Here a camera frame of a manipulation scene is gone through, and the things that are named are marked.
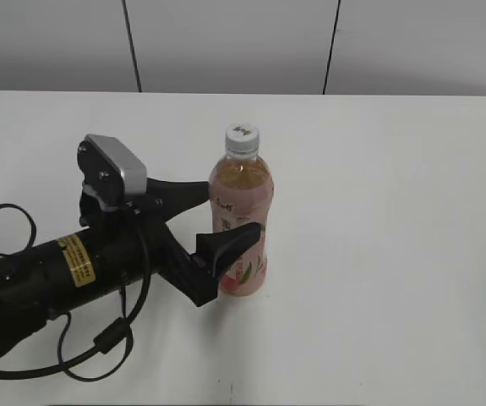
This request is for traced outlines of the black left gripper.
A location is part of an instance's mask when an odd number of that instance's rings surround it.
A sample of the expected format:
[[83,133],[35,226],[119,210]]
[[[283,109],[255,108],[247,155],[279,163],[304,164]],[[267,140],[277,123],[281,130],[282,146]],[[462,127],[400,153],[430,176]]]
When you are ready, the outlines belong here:
[[200,307],[217,298],[217,280],[261,235],[257,222],[219,233],[199,233],[195,254],[189,254],[167,222],[209,198],[207,181],[148,178],[145,194],[116,211],[102,211],[82,190],[79,221],[91,231],[98,246],[97,263],[105,275],[126,272],[133,282],[147,272],[158,274]]

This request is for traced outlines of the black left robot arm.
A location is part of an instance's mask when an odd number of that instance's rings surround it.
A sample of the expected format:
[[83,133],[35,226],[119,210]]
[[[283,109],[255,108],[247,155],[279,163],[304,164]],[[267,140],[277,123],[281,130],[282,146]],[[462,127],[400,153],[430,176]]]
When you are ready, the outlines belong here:
[[49,320],[121,287],[158,275],[195,305],[216,299],[228,268],[258,243],[250,222],[200,233],[189,253],[168,222],[205,203],[206,182],[149,179],[143,195],[114,206],[84,190],[77,233],[0,257],[0,358]]

